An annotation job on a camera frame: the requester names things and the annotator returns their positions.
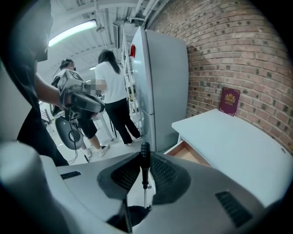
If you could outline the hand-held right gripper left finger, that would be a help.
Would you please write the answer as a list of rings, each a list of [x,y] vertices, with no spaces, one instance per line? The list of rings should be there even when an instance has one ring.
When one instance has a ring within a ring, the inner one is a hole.
[[[111,179],[111,173],[137,156],[138,153],[128,153],[61,167],[56,167],[51,158],[41,156],[50,195],[67,225],[67,233],[133,233],[127,191]]]

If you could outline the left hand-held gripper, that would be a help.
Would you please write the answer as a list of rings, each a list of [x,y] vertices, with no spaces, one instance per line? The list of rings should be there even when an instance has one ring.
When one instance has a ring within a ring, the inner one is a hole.
[[[97,96],[86,94],[85,81],[74,71],[65,69],[59,76],[57,87],[60,104],[65,108],[65,119],[73,121],[81,117],[81,110],[103,112],[104,103]]]

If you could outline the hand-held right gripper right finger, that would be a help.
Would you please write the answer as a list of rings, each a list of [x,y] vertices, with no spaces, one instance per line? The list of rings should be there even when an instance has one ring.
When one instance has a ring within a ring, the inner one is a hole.
[[[244,234],[261,220],[263,205],[258,199],[219,170],[188,160],[152,153],[152,158],[178,172],[169,204],[154,204],[138,225],[139,234]]]

